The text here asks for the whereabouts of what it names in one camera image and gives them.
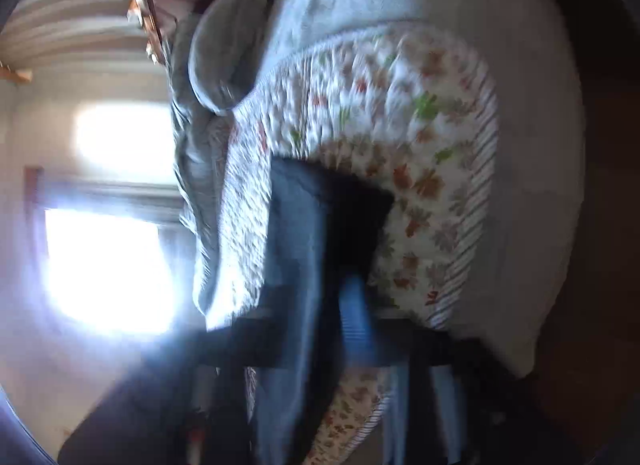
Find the black pants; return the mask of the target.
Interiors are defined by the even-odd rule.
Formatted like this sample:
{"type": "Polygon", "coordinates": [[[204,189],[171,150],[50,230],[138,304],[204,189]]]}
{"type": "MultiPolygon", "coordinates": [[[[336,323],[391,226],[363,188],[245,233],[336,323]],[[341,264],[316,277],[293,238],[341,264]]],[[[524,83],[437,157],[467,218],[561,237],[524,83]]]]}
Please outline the black pants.
{"type": "Polygon", "coordinates": [[[344,369],[340,292],[368,280],[394,198],[356,176],[274,158],[259,307],[273,314],[273,363],[257,373],[256,457],[300,464],[344,369]]]}

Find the floral quilted bedspread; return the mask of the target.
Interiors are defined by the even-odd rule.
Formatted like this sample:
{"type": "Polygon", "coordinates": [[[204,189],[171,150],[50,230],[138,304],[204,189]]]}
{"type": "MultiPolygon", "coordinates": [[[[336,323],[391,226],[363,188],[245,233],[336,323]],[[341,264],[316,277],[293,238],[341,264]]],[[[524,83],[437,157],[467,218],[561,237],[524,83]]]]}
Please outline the floral quilted bedspread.
{"type": "Polygon", "coordinates": [[[382,422],[391,464],[469,464],[489,427],[445,331],[473,263],[497,150],[484,59],[415,23],[282,61],[234,112],[209,464],[329,464],[382,422]]]}

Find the grey-blue comforter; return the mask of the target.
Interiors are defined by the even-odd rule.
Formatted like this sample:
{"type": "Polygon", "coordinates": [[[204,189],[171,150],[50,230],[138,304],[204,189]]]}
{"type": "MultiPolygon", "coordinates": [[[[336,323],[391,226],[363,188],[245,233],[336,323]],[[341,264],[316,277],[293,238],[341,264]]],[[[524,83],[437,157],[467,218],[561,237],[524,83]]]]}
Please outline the grey-blue comforter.
{"type": "Polygon", "coordinates": [[[193,300],[203,312],[213,303],[216,291],[219,208],[228,144],[234,126],[233,110],[226,115],[208,110],[196,99],[190,82],[190,47],[204,11],[180,20],[163,43],[174,122],[175,173],[186,202],[182,218],[195,234],[198,247],[193,300]]]}

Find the grey pillow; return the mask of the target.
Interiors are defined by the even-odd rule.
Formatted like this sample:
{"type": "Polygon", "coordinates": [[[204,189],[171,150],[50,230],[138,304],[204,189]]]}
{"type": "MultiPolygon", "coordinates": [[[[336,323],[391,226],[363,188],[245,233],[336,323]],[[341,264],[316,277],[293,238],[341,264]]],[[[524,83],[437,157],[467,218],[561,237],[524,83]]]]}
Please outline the grey pillow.
{"type": "Polygon", "coordinates": [[[217,115],[252,90],[276,0],[214,0],[192,37],[188,71],[194,95],[217,115]]]}

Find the beige striped curtain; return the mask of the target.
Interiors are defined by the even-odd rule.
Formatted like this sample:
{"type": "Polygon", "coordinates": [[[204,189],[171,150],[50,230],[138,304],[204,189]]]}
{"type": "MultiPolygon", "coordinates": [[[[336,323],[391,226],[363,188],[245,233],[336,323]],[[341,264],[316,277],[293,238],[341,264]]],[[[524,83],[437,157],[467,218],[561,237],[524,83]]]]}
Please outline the beige striped curtain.
{"type": "Polygon", "coordinates": [[[143,0],[19,0],[1,31],[16,72],[157,73],[143,0]]]}

